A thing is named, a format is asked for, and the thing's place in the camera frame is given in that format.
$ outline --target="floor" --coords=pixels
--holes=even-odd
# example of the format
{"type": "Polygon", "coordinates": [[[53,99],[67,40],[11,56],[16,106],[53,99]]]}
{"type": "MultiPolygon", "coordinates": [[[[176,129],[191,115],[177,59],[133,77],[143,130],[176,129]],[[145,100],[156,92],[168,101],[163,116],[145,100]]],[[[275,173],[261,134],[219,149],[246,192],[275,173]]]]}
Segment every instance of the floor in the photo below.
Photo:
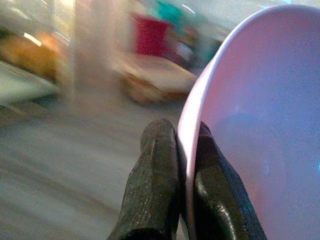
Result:
{"type": "Polygon", "coordinates": [[[95,75],[83,76],[71,104],[44,102],[44,116],[0,128],[0,239],[106,239],[144,127],[177,126],[183,101],[141,107],[119,79],[95,75]]]}

